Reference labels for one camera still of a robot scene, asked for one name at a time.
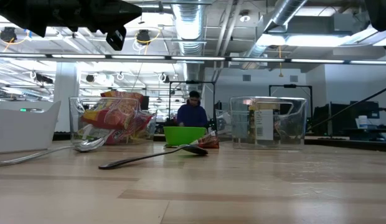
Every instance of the clear container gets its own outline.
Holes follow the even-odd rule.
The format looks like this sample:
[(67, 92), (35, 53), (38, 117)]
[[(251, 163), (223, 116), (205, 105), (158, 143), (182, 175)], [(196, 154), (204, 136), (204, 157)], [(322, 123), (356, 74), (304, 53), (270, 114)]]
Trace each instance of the clear container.
[(71, 142), (89, 140), (93, 148), (103, 144), (132, 144), (153, 141), (156, 113), (140, 110), (132, 98), (71, 97)]
[(239, 96), (232, 97), (229, 105), (234, 148), (302, 148), (306, 99)]

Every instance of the label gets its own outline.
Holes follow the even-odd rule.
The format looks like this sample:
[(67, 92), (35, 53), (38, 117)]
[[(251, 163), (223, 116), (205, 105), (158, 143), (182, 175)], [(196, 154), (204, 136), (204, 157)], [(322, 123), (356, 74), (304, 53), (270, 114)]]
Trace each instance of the label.
[(255, 111), (255, 139), (273, 140), (273, 110)]

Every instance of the clear plastic bin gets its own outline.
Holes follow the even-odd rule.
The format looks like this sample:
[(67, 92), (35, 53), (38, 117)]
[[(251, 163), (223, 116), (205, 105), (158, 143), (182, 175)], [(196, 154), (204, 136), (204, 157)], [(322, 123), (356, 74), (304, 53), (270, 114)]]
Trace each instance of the clear plastic bin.
[(232, 97), (233, 147), (301, 149), (306, 128), (306, 107), (304, 98)]

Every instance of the desk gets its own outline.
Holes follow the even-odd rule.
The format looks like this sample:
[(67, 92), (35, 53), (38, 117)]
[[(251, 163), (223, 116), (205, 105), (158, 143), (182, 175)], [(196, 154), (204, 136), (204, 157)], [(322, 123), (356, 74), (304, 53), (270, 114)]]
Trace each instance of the desk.
[(66, 150), (0, 167), (0, 224), (386, 224), (386, 152), (221, 143), (207, 157), (180, 151), (97, 168), (163, 144)]

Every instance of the black spoon handle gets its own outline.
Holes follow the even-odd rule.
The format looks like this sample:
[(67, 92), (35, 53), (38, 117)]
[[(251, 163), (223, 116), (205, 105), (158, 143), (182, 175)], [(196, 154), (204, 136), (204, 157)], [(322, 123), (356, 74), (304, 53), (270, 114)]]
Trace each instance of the black spoon handle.
[(183, 147), (178, 147), (177, 149), (175, 149), (173, 151), (169, 151), (169, 152), (160, 152), (160, 153), (155, 153), (155, 154), (151, 154), (151, 155), (148, 155), (148, 156), (138, 156), (138, 157), (132, 157), (132, 158), (128, 158), (128, 159), (122, 159), (122, 160), (119, 160), (119, 161), (114, 161), (114, 162), (111, 162), (109, 164), (100, 165), (99, 169), (115, 169), (118, 166), (127, 164), (129, 162), (139, 161), (139, 160), (142, 160), (142, 159), (152, 158), (152, 157), (156, 157), (156, 156), (163, 156), (163, 155), (166, 155), (166, 154), (177, 152), (177, 151), (181, 150), (182, 148)]

